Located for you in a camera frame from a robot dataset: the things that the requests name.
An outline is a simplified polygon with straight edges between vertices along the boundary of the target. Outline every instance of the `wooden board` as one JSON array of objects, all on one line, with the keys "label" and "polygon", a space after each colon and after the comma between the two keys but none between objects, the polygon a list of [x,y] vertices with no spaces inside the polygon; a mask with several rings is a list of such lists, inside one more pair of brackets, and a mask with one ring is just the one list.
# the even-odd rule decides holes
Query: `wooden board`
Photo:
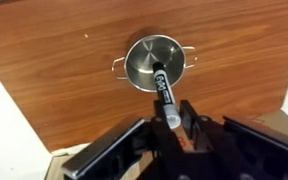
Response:
[{"label": "wooden board", "polygon": [[281,106],[288,1],[3,1],[0,80],[49,150],[93,141],[125,117],[153,113],[154,93],[111,72],[131,34],[147,26],[197,48],[198,65],[173,91],[198,113],[221,121],[227,113]]}]

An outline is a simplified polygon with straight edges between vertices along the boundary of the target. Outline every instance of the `wood grain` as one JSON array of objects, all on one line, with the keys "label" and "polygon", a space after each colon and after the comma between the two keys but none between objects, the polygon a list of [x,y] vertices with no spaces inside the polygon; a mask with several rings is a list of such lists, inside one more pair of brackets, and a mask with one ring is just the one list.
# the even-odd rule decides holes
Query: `wood grain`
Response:
[{"label": "wood grain", "polygon": [[197,47],[173,88],[200,114],[278,109],[288,85],[288,1],[25,0],[0,3],[0,80],[49,150],[95,140],[154,93],[115,79],[128,38],[155,26]]}]

